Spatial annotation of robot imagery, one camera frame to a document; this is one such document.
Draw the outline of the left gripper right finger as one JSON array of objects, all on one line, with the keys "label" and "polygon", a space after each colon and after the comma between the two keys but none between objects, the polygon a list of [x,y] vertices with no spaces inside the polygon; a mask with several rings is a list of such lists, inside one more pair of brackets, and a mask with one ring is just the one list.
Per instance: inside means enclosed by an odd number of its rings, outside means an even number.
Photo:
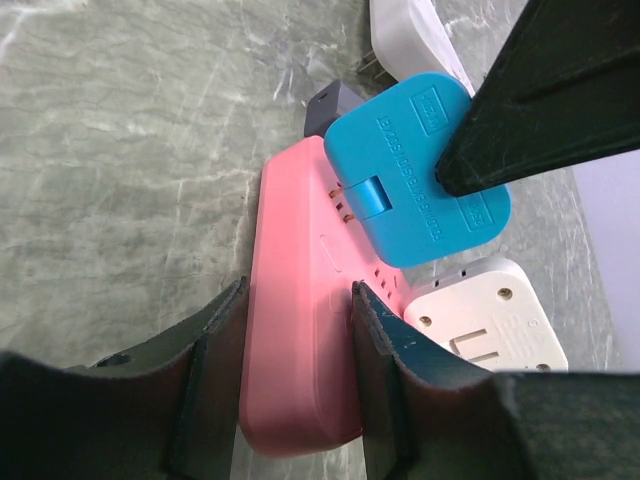
[{"label": "left gripper right finger", "polygon": [[635,374],[492,373],[423,336],[363,282],[351,322],[371,479],[635,479]]}]

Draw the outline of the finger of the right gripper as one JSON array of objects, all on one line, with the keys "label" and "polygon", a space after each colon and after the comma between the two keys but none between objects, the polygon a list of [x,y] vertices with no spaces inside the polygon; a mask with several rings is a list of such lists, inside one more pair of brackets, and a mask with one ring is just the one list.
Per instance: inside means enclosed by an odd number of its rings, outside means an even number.
[{"label": "finger of the right gripper", "polygon": [[461,197],[638,147],[638,1],[530,1],[436,178]]}]

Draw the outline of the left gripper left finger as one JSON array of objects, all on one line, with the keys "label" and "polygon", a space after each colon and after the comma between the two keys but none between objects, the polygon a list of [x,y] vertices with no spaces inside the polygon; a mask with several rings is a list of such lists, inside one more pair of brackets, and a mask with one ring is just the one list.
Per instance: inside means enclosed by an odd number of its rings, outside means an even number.
[{"label": "left gripper left finger", "polygon": [[5,479],[226,479],[247,325],[241,278],[90,367],[1,354]]}]

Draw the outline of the white square plug adapter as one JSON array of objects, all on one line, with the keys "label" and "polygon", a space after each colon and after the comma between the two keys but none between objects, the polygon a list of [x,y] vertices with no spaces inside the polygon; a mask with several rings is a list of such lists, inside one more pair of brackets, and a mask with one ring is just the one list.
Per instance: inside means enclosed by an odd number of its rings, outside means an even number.
[{"label": "white square plug adapter", "polygon": [[484,369],[566,371],[567,357],[524,270],[485,257],[416,285],[403,319]]}]

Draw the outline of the pink triangular power strip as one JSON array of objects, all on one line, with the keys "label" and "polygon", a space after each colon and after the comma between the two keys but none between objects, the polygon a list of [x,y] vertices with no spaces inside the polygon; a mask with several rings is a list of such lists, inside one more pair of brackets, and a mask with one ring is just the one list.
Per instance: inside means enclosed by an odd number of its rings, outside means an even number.
[{"label": "pink triangular power strip", "polygon": [[308,137],[271,158],[261,175],[239,412],[258,453],[313,454],[360,435],[354,282],[402,312],[403,272],[379,259],[323,140]]}]

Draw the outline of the white triangular power strip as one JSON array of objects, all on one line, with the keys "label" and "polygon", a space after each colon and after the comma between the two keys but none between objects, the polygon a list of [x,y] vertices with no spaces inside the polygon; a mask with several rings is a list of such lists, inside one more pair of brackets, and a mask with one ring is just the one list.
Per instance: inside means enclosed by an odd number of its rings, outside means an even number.
[{"label": "white triangular power strip", "polygon": [[447,73],[475,92],[432,1],[370,0],[369,20],[376,60],[395,80]]}]

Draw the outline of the blue square plug adapter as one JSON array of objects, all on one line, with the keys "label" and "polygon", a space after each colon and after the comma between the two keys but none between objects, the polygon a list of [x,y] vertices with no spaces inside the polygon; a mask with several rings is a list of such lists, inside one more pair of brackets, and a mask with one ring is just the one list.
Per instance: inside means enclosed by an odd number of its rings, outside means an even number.
[{"label": "blue square plug adapter", "polygon": [[382,261],[411,268],[492,241],[511,217],[504,185],[454,197],[436,165],[471,97],[456,78],[415,75],[335,120],[324,149]]}]

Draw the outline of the small grey plug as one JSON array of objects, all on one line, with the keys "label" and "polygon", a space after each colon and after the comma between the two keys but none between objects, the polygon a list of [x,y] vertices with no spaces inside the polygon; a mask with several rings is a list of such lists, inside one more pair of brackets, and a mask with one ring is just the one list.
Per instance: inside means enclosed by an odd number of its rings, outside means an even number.
[{"label": "small grey plug", "polygon": [[346,83],[342,80],[334,80],[309,100],[306,107],[304,136],[324,137],[335,120],[364,103],[365,99]]}]

